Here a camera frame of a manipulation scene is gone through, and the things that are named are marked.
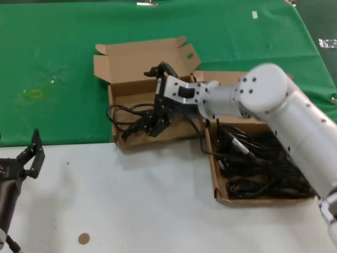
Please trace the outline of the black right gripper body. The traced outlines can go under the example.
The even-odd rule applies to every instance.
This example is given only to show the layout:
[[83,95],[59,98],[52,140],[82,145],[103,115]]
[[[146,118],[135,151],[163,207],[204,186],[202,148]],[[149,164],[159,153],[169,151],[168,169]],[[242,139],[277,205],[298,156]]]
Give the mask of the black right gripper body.
[[186,82],[173,76],[159,77],[157,80],[154,109],[168,119],[188,116],[199,119],[199,91],[197,83]]

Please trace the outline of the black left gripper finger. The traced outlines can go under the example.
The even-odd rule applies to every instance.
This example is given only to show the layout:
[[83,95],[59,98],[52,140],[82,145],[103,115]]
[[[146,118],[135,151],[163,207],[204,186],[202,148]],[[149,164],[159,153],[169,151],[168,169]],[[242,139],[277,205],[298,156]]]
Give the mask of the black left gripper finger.
[[25,170],[25,175],[27,177],[31,177],[33,179],[36,179],[40,173],[40,170],[42,168],[43,162],[45,159],[45,153],[44,152],[37,152],[34,155],[34,160],[32,163],[32,166],[29,170]]
[[41,166],[43,164],[44,150],[38,129],[34,130],[31,144],[17,156],[17,160],[23,166],[32,158],[34,158],[33,165]]

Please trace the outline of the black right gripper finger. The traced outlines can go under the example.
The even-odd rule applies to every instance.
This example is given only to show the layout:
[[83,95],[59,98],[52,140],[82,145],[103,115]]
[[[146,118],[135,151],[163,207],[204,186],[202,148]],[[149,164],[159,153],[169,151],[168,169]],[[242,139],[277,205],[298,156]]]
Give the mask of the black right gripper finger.
[[147,113],[144,121],[144,131],[148,136],[157,137],[171,125],[168,110],[155,110]]
[[158,66],[151,67],[144,75],[147,77],[155,77],[156,79],[162,78],[165,73],[167,75],[178,78],[176,71],[166,62],[161,62]]

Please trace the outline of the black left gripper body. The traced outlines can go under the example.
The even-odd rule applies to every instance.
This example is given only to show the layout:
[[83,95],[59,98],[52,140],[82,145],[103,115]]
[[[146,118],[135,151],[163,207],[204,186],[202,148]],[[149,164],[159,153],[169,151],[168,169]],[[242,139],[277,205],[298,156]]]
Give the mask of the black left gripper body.
[[24,164],[17,159],[1,158],[1,185],[16,183],[22,185],[26,179]]

